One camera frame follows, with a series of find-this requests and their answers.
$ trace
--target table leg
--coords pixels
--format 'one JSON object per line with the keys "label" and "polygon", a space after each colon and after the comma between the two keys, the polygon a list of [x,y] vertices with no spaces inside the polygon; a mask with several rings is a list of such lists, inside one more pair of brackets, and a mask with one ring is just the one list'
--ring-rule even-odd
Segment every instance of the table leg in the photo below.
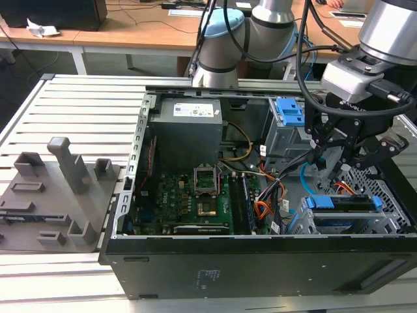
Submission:
{"label": "table leg", "polygon": [[128,64],[128,69],[132,70],[135,66],[133,65],[132,55],[126,54],[126,63]]}
{"label": "table leg", "polygon": [[288,61],[288,65],[285,68],[284,77],[282,78],[282,80],[294,80],[296,76],[295,68],[295,58],[292,57]]}
{"label": "table leg", "polygon": [[1,57],[6,60],[8,64],[14,64],[16,63],[16,60],[13,56],[13,50],[12,49],[2,49],[0,52]]}
{"label": "table leg", "polygon": [[86,57],[81,51],[72,51],[72,58],[76,64],[78,75],[87,75],[87,69],[85,68]]}

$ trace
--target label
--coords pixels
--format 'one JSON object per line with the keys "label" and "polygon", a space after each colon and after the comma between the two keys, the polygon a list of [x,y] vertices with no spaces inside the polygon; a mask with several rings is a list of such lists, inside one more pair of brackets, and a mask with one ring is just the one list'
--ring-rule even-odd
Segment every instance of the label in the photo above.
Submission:
{"label": "label", "polygon": [[273,230],[276,233],[280,233],[280,227],[274,221],[272,221],[272,223],[271,223],[271,230]]}
{"label": "label", "polygon": [[205,103],[177,103],[174,105],[174,116],[214,117],[213,105]]}
{"label": "label", "polygon": [[7,220],[25,220],[24,217],[18,217],[18,216],[6,216]]}
{"label": "label", "polygon": [[220,270],[213,269],[213,270],[200,270],[197,272],[197,279],[195,281],[195,287],[197,289],[205,290],[210,285],[213,285],[215,281],[220,278]]}
{"label": "label", "polygon": [[259,147],[259,152],[261,154],[262,157],[266,157],[266,146],[265,145],[261,145]]}
{"label": "label", "polygon": [[252,8],[250,3],[247,3],[247,2],[236,2],[236,6],[238,8]]}
{"label": "label", "polygon": [[282,209],[283,211],[289,213],[289,201],[288,200],[285,200],[285,199],[282,200]]}
{"label": "label", "polygon": [[361,28],[363,26],[363,22],[360,21],[339,21],[341,25],[345,27],[353,27],[353,28]]}

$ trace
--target red cable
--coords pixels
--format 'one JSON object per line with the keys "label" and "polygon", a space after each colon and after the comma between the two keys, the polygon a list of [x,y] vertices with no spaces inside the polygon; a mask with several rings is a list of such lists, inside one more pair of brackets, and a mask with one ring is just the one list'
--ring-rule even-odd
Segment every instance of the red cable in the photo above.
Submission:
{"label": "red cable", "polygon": [[148,173],[146,174],[145,179],[143,180],[143,182],[141,183],[141,186],[139,187],[139,189],[137,190],[137,193],[139,193],[141,191],[141,189],[143,188],[143,186],[145,185],[146,181],[148,180],[149,174],[151,173],[151,154],[152,154],[152,148],[154,145],[154,140],[151,140],[151,146],[149,147],[149,154],[148,154]]}

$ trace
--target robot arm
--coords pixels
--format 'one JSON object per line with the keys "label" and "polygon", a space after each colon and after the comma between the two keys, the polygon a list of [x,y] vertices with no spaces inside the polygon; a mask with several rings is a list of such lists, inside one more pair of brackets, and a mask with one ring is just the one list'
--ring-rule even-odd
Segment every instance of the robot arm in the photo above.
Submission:
{"label": "robot arm", "polygon": [[[318,18],[307,0],[300,36],[309,9]],[[305,129],[315,152],[310,162],[322,155],[329,142],[341,142],[343,151],[330,179],[340,170],[368,168],[408,147],[390,127],[395,115],[416,106],[409,93],[417,84],[416,29],[417,1],[377,0],[360,32],[360,45],[326,67],[321,81],[329,92],[326,106],[311,97],[297,78],[306,99]],[[297,55],[298,77],[300,62]],[[378,144],[363,149],[375,136]]]}
{"label": "robot arm", "polygon": [[[297,28],[291,12],[292,0],[261,0],[244,18],[239,10],[227,9],[227,17],[238,44],[251,55],[271,59],[291,52]],[[237,88],[236,65],[244,59],[225,25],[223,9],[214,10],[198,66],[193,73],[194,87]]]}

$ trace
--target black cable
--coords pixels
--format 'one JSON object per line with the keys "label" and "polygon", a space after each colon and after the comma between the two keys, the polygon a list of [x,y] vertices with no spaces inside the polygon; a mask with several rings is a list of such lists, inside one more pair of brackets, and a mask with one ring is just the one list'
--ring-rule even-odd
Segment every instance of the black cable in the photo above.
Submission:
{"label": "black cable", "polygon": [[135,22],[135,25],[139,25],[139,24],[141,24],[141,23],[162,23],[162,24],[164,24],[164,25],[167,25],[167,26],[170,26],[170,28],[173,28],[173,29],[175,29],[176,31],[180,31],[181,33],[186,33],[186,34],[195,34],[196,33],[196,31],[183,31],[182,29],[179,29],[179,28],[176,28],[175,26],[172,26],[172,25],[170,25],[170,24],[168,24],[168,23],[166,23],[166,22],[163,22],[163,21],[157,21],[157,20],[154,20],[154,21],[140,21],[140,22],[138,22],[138,21],[136,21],[129,13],[127,13],[127,11],[126,11],[126,9],[123,9],[122,7],[121,7],[121,10],[129,17],[129,18],[131,18],[134,22]]}
{"label": "black cable", "polygon": [[[231,40],[233,41],[233,44],[235,44],[236,48],[239,49],[239,51],[242,53],[242,55],[248,59],[251,59],[252,61],[255,62],[259,62],[259,63],[276,63],[276,62],[281,62],[284,61],[290,57],[294,57],[296,56],[296,53],[290,53],[289,55],[284,55],[282,57],[278,57],[276,59],[271,59],[271,60],[261,60],[258,59],[257,57],[254,57],[252,55],[250,55],[248,52],[246,52],[241,46],[240,44],[237,42],[232,29],[230,27],[230,23],[229,23],[229,18],[227,16],[227,0],[224,0],[224,4],[223,4],[223,16],[224,16],[224,20],[225,20],[225,24],[226,24],[226,28],[227,28],[227,32],[230,35]],[[305,52],[310,52],[310,51],[319,51],[319,50],[333,50],[333,51],[344,51],[341,48],[338,48],[336,46],[316,46],[316,47],[310,47],[307,48],[305,50],[303,50],[303,53]]]}
{"label": "black cable", "polygon": [[108,10],[108,12],[118,12],[118,11],[125,11],[125,10],[127,10],[127,11],[134,11],[134,10],[147,10],[147,9],[150,9],[150,8],[156,8],[156,7],[159,7],[160,5],[154,5],[154,6],[152,6],[152,7],[146,7],[146,8],[120,8],[119,10]]}
{"label": "black cable", "polygon": [[[301,18],[296,18],[295,20],[294,20],[294,22],[296,22],[296,21],[300,21],[301,20]],[[309,40],[308,39],[308,26],[307,26],[307,24],[306,24],[306,38],[307,38],[307,40]],[[304,60],[304,62],[302,63],[302,66],[304,66],[306,63],[307,63],[307,60],[308,60],[308,58],[310,57],[310,52],[308,52],[307,53],[307,57],[306,57],[306,59]]]}
{"label": "black cable", "polygon": [[323,23],[323,21],[320,19],[320,17],[319,17],[319,15],[317,14],[317,11],[315,10],[315,8],[314,8],[314,6],[313,6],[313,4],[311,4],[311,5],[309,5],[309,9],[310,9],[310,12],[311,12],[311,15],[314,17],[314,20],[315,20],[315,22],[317,23],[317,25],[321,28],[321,29],[323,29],[325,26],[324,26],[324,23]]}
{"label": "black cable", "polygon": [[[308,16],[308,10],[311,4],[311,0],[306,0],[304,3],[304,9],[302,13],[302,19],[300,24],[300,37],[304,36],[304,28],[307,24],[307,16]],[[301,61],[302,61],[302,41],[299,40],[297,44],[297,52],[296,52],[296,79],[300,86],[301,93],[303,94],[305,98],[306,105],[313,106],[317,111],[340,116],[340,117],[349,117],[349,118],[357,118],[357,119],[367,119],[372,117],[389,117],[389,116],[396,116],[402,113],[405,113],[411,109],[413,109],[416,106],[416,101],[410,97],[407,99],[406,104],[393,109],[388,110],[379,110],[379,111],[366,111],[366,112],[356,112],[356,111],[349,111],[349,110],[341,110],[341,109],[333,109],[329,108],[327,106],[320,105],[311,95],[311,93],[308,91],[306,84],[304,83],[304,80],[302,79],[302,73],[301,73]]]}
{"label": "black cable", "polygon": [[[204,36],[205,36],[206,30],[207,30],[207,26],[209,26],[209,21],[211,19],[212,14],[213,14],[214,7],[216,6],[216,2],[217,2],[217,0],[208,0],[206,6],[204,7],[204,11],[203,11],[203,14],[201,15],[200,24],[199,24],[199,32],[198,32],[199,36],[198,36],[198,39],[197,39],[197,45],[195,46],[195,49],[194,49],[193,54],[191,56],[190,66],[194,67],[199,60],[200,52],[201,52],[201,49],[203,48],[203,44],[204,44],[204,39],[205,39]],[[207,19],[206,19],[206,24],[204,25],[204,28],[201,29],[201,26],[203,24],[203,18],[205,16],[205,12],[206,12],[207,8],[208,8],[208,15],[207,15]]]}
{"label": "black cable", "polygon": [[28,60],[28,58],[26,57],[26,55],[24,54],[23,50],[19,49],[19,47],[17,47],[17,45],[13,42],[13,40],[8,36],[8,34],[5,32],[5,30],[3,29],[3,27],[0,25],[0,29],[3,32],[3,34],[6,35],[8,41],[10,41],[12,43],[12,45],[21,52],[22,57],[25,58],[27,64],[29,64],[29,66],[34,70],[34,72],[36,73],[36,75],[38,75],[40,77],[39,72],[36,70],[36,68],[33,66],[33,64]]}

